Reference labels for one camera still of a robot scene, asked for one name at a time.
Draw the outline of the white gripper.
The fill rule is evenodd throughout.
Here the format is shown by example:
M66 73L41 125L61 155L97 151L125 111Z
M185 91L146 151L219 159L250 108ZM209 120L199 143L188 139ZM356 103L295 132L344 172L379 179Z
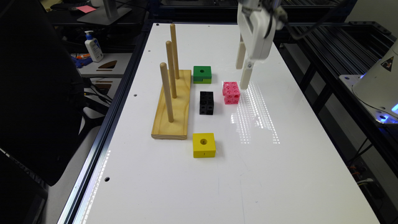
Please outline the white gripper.
M275 32L284 26L286 12L280 0L239 0L237 22L240 30L236 69L243 69L240 89L249 86L257 60L265 60L270 53Z

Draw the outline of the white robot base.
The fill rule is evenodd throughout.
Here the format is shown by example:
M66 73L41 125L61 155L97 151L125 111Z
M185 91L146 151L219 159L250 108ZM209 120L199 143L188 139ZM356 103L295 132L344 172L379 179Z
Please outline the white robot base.
M378 123L397 124L397 43L365 74L339 79Z

